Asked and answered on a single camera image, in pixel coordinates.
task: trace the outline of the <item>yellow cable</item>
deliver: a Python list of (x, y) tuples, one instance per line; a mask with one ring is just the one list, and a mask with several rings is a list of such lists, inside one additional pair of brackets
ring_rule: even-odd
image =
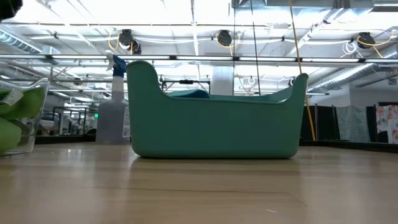
[[(292, 0), (289, 0), (290, 4), (290, 15), (292, 16), (292, 25), (293, 25), (293, 34), (294, 34), (294, 43), (296, 45), (296, 53), (297, 53), (297, 61), (298, 61), (298, 67), (300, 69), (300, 74), (302, 73), (301, 69), (301, 61), (300, 61), (300, 53), (299, 53), (299, 46), (297, 45), (297, 35), (296, 35), (296, 28), (294, 26), (294, 17), (293, 17), (293, 6), (292, 6)], [(312, 123), (312, 116), (311, 116), (311, 110), (310, 110), (310, 105), (308, 104), (308, 98), (307, 95), (305, 95), (305, 104), (307, 106), (307, 111), (308, 111), (308, 118), (310, 119), (310, 125), (311, 125), (311, 134), (312, 134), (312, 141), (315, 141), (315, 132), (313, 130), (313, 123)]]
[(116, 43), (116, 47), (113, 47), (111, 45), (111, 35), (112, 35), (112, 31), (109, 33), (109, 39), (108, 39), (108, 45), (112, 50), (116, 50), (119, 47), (119, 35), (118, 35), (118, 42)]
[(375, 46), (373, 46), (374, 50), (377, 52), (377, 54), (380, 56), (380, 58), (384, 58), (383, 55), (380, 54), (380, 52), (377, 50)]
[(361, 38), (361, 36), (359, 36), (359, 37), (356, 39), (356, 41), (358, 41), (358, 43), (361, 43), (361, 44), (366, 45), (366, 46), (373, 46), (373, 47), (375, 47), (375, 46), (380, 46), (380, 45), (383, 45), (383, 44), (386, 44), (386, 43), (390, 42), (390, 41), (392, 40), (393, 34), (394, 34), (394, 31), (391, 31), (390, 39), (387, 40), (387, 41), (385, 41), (385, 42), (383, 42), (383, 43), (380, 43), (380, 44), (367, 44), (367, 43), (364, 43), (364, 42), (362, 42), (362, 41), (359, 40), (359, 38)]

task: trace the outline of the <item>ceiling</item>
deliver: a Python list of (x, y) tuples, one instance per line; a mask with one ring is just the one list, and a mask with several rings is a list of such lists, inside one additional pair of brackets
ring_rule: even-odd
[[(214, 39), (220, 30), (229, 30), (230, 34), (237, 39), (232, 51), (234, 56), (256, 56), (257, 54), (262, 57), (296, 57), (295, 44), (292, 41), (294, 32), (291, 17), (287, 11), (268, 10), (265, 13), (262, 10), (255, 10), (252, 16), (251, 11), (234, 11), (231, 0), (112, 0), (101, 1), (101, 3), (95, 0), (49, 0), (47, 2), (50, 9), (38, 1), (40, 0), (24, 0), (24, 6), (17, 16), (3, 21), (2, 26), (12, 30), (21, 38), (32, 41), (34, 45), (52, 46), (63, 55), (103, 55), (107, 51), (112, 51), (117, 55), (130, 54), (120, 47), (112, 50), (107, 39), (108, 37), (116, 38), (121, 29), (132, 29), (133, 37), (140, 39), (142, 55), (230, 56), (229, 48), (220, 47)], [(388, 43), (380, 45), (379, 50), (398, 42), (395, 37), (390, 38), (397, 26), (398, 12), (366, 11), (352, 15), (352, 12), (348, 11), (336, 16), (329, 23), (323, 24), (322, 20), (329, 12), (330, 10), (301, 10), (295, 13), (294, 21), (298, 40), (308, 34), (311, 35), (299, 49), (301, 57), (360, 58), (375, 55), (376, 51), (373, 48), (358, 48), (358, 51), (352, 54), (344, 52), (346, 43), (342, 42), (349, 41), (352, 37), (356, 38), (359, 32), (370, 32), (377, 44), (389, 40)], [(90, 41), (91, 45), (89, 45), (82, 37), (85, 40), (102, 39), (102, 41)], [(111, 40), (110, 44), (115, 46), (116, 41)], [(0, 42), (0, 54), (26, 53)], [(17, 62), (29, 67), (27, 63), (40, 61), (20, 60)], [(65, 67), (60, 67), (56, 68), (56, 72), (60, 72), (59, 79), (76, 77), (89, 80), (110, 79), (111, 71), (106, 71), (106, 63), (102, 63), (102, 67), (73, 67), (68, 68), (66, 72), (61, 72)], [(183, 64), (172, 68), (166, 66), (175, 65), (177, 62), (156, 61), (154, 63), (158, 74), (170, 80), (184, 78), (206, 80), (211, 78), (214, 66), (212, 63), (204, 63)], [(30, 68), (46, 76), (50, 74), (50, 67), (32, 66)], [(303, 72), (308, 73), (310, 79), (313, 76), (315, 77), (313, 79), (320, 80), (340, 68), (344, 68), (344, 65), (340, 67), (306, 65), (303, 67)], [(258, 73), (262, 80), (261, 88), (276, 90), (280, 88), (278, 86), (280, 84), (286, 86), (286, 80), (289, 77), (297, 76), (299, 69), (297, 66), (261, 65)], [(357, 85), (372, 78), (375, 79), (379, 75), (375, 73), (355, 80), (354, 83)], [(237, 65), (236, 76), (241, 79), (245, 87), (252, 87), (249, 81), (257, 78), (256, 64)], [(85, 83), (84, 85), (82, 87), (68, 84), (67, 87), (89, 88)], [(110, 89), (111, 84), (108, 83), (104, 87)], [(201, 87), (174, 85), (170, 90), (186, 88)], [(388, 85), (388, 82), (377, 82), (362, 88), (398, 90), (396, 85)], [(235, 90), (241, 89), (240, 82), (235, 82)]]

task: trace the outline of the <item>wooden table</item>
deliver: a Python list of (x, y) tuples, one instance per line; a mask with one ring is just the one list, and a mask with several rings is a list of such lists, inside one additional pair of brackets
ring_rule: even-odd
[(154, 160), (40, 145), (0, 159), (0, 223), (397, 223), (398, 154), (302, 147), (289, 160)]

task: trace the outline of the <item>white wall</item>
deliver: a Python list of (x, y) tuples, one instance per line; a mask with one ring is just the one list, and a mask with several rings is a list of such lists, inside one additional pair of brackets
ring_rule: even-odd
[(47, 95), (44, 103), (45, 111), (52, 111), (56, 106), (64, 106), (65, 100), (54, 95)]
[(379, 102), (398, 102), (398, 90), (374, 90), (345, 85), (341, 90), (330, 90), (328, 96), (312, 96), (310, 105), (318, 106), (373, 106)]
[(318, 106), (349, 106), (351, 104), (349, 85), (345, 85), (341, 90), (330, 90), (327, 96), (311, 96), (310, 105)]
[(373, 106), (379, 102), (398, 102), (398, 90), (367, 90), (351, 88), (351, 104), (353, 106)]

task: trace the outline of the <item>fluorescent light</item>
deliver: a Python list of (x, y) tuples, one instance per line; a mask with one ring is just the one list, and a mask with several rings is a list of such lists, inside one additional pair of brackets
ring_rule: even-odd
[(241, 61), (261, 61), (261, 62), (295, 62), (296, 58), (291, 57), (240, 57)]
[(112, 90), (83, 90), (83, 92), (88, 92), (88, 93), (101, 93), (101, 92), (112, 92)]
[(398, 6), (398, 4), (394, 4), (394, 3), (390, 3), (390, 4), (375, 4), (374, 6), (384, 6), (384, 7), (387, 7), (387, 6), (392, 6), (392, 7), (394, 7), (394, 6)]
[(120, 59), (123, 60), (168, 60), (169, 56), (145, 56), (145, 55), (121, 55)]
[(398, 63), (398, 59), (366, 59), (365, 62), (368, 63)]
[(177, 56), (177, 60), (232, 60), (232, 57)]
[(303, 62), (358, 62), (357, 58), (303, 58)]
[(106, 60), (105, 55), (51, 55), (54, 59)]
[(46, 59), (44, 55), (0, 55), (5, 59)]
[(92, 99), (90, 99), (90, 98), (85, 98), (85, 97), (74, 97), (74, 99), (80, 100), (80, 101), (84, 101), (84, 102), (91, 102), (91, 101), (94, 101), (94, 100), (92, 100)]
[(55, 92), (57, 95), (59, 95), (59, 96), (63, 96), (63, 97), (69, 97), (68, 95), (66, 95), (66, 94), (63, 94), (63, 93), (57, 93), (57, 92)]
[(74, 91), (74, 92), (77, 92), (79, 90), (49, 90), (49, 91), (54, 91), (54, 92), (72, 92), (72, 91)]
[(307, 95), (310, 95), (310, 96), (317, 96), (317, 95), (325, 96), (325, 95), (329, 95), (329, 93), (307, 93)]

